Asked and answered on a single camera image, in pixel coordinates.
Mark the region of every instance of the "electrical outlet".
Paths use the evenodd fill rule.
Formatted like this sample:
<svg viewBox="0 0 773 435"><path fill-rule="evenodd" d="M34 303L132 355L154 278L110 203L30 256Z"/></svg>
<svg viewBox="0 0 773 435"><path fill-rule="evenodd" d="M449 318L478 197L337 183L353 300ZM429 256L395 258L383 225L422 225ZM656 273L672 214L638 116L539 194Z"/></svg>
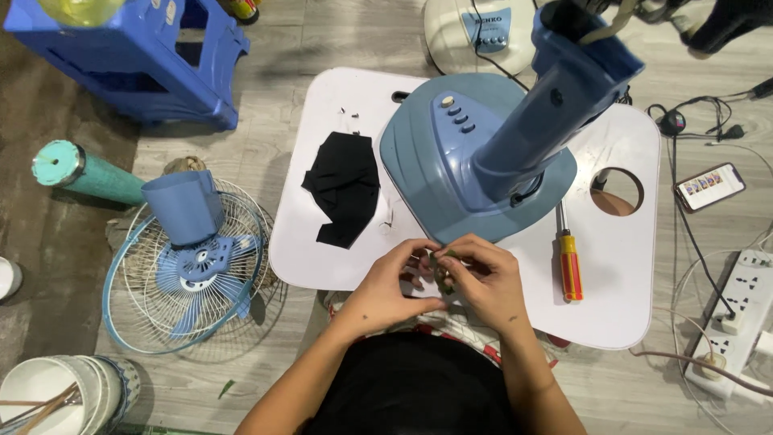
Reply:
<svg viewBox="0 0 773 435"><path fill-rule="evenodd" d="M711 340L714 352L727 360L725 371L733 375L739 376L744 369L773 303L773 286L767 285L773 283L771 266L767 254L751 250L742 251L733 266L722 296L734 311L743 313L738 334L728 334L722 328L721 322L728 311L721 301L717 300L712 309L706 334ZM690 356L703 359L708 352L709 345L701 338ZM685 376L700 388L723 399L729 399L735 389L744 389L724 377L718 380L707 378L692 364L687 365Z"/></svg>

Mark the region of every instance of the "black cloth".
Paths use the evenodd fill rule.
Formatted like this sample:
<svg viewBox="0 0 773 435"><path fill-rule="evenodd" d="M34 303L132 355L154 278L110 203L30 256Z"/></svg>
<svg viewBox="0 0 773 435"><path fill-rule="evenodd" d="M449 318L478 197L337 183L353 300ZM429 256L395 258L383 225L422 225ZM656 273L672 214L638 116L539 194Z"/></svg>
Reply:
<svg viewBox="0 0 773 435"><path fill-rule="evenodd" d="M468 345L417 332L346 352L304 435L513 435L502 371Z"/></svg>
<svg viewBox="0 0 773 435"><path fill-rule="evenodd" d="M317 241L349 249L376 213L379 172L372 140L333 132L306 171L301 186L332 221L317 233Z"/></svg>

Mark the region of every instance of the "benko logo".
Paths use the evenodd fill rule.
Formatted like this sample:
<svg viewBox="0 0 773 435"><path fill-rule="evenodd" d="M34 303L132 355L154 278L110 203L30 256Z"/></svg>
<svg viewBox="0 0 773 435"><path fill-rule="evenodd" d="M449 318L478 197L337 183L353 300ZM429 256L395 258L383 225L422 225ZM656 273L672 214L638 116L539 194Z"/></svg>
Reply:
<svg viewBox="0 0 773 435"><path fill-rule="evenodd" d="M480 24L481 22L498 22L498 21L502 21L501 16L494 17L494 18L476 19L475 24Z"/></svg>

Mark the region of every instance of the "smartphone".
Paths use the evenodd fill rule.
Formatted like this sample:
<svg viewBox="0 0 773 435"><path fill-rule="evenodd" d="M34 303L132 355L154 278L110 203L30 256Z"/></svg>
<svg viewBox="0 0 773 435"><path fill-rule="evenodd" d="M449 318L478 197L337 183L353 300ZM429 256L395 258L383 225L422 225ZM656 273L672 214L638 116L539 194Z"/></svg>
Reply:
<svg viewBox="0 0 773 435"><path fill-rule="evenodd" d="M679 181L673 189L685 211L695 213L742 192L746 189L746 183L741 179L733 163L722 163Z"/></svg>

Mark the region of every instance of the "black shirt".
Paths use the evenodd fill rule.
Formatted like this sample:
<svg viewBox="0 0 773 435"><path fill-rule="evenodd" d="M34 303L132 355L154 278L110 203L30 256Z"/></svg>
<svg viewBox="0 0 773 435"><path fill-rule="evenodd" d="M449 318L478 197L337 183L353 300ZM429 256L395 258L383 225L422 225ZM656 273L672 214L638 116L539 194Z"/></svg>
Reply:
<svg viewBox="0 0 773 435"><path fill-rule="evenodd" d="M415 332L346 352L304 435L519 433L502 371L468 345Z"/></svg>

